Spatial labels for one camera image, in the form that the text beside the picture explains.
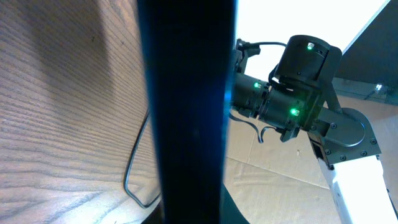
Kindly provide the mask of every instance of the wooden table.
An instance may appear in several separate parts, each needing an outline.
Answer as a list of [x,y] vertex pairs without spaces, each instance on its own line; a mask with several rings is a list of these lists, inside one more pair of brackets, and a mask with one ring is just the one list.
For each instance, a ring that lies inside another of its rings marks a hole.
[[[0,223],[139,223],[123,190],[147,109],[136,6],[0,2]],[[158,193],[150,126],[130,189]]]

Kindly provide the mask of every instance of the green light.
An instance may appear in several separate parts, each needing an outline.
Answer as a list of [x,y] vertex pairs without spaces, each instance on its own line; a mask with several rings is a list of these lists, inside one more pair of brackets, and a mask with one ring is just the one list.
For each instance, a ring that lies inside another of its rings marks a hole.
[[290,109],[290,114],[298,116],[300,114],[300,111],[298,109],[292,108]]

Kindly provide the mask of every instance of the black vertical bar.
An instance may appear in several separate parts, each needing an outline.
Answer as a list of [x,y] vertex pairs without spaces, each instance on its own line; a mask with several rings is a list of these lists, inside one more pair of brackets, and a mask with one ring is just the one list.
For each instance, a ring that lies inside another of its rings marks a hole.
[[166,223],[220,222],[235,6],[138,0]]

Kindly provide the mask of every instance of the cable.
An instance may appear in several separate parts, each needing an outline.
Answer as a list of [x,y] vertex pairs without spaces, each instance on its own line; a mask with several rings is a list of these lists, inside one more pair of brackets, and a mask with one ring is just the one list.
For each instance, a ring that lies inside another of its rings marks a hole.
[[254,128],[254,130],[256,130],[256,133],[257,133],[257,140],[259,141],[259,143],[264,143],[264,140],[263,140],[262,137],[263,137],[263,135],[264,135],[264,133],[265,133],[265,131],[266,131],[267,129],[272,128],[272,129],[276,130],[276,128],[274,128],[274,127],[266,126],[266,127],[264,127],[264,128],[261,130],[261,133],[259,133],[259,130],[257,129],[256,125],[254,125],[253,123],[250,123],[249,121],[244,121],[244,120],[242,120],[242,119],[239,119],[239,118],[233,116],[231,113],[229,113],[229,118],[231,118],[233,121],[244,122],[244,123],[250,125],[252,128]]
[[250,45],[280,45],[286,47],[287,44],[281,43],[281,42],[257,42],[257,43],[250,43]]
[[155,197],[155,199],[153,199],[153,201],[151,201],[150,203],[148,203],[147,205],[144,205],[138,198],[137,196],[135,196],[130,190],[129,190],[129,176],[130,176],[130,170],[132,167],[132,162],[134,160],[134,156],[136,155],[137,152],[137,148],[138,148],[138,144],[139,141],[141,140],[142,134],[144,134],[144,130],[145,127],[147,126],[148,123],[148,117],[149,117],[149,110],[147,110],[144,120],[142,122],[141,128],[139,129],[138,135],[137,135],[137,139],[136,142],[134,143],[134,146],[132,147],[132,151],[131,151],[131,155],[129,158],[129,162],[127,163],[127,167],[126,167],[126,172],[124,173],[124,182],[123,182],[123,187],[124,190],[126,191],[126,193],[128,194],[128,196],[130,196],[132,199],[134,199],[137,204],[141,207],[141,208],[149,208],[159,197],[160,197],[160,193]]

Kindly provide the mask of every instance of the beige floor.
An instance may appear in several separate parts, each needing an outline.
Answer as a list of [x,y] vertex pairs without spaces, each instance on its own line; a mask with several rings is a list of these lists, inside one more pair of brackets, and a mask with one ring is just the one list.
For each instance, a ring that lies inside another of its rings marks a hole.
[[[360,110],[370,120],[382,150],[387,188],[398,204],[398,107],[339,97],[342,107]],[[265,124],[253,119],[259,128]],[[259,144],[255,131],[230,121],[225,184],[250,223],[339,223],[328,186],[301,132],[282,144],[270,130]]]

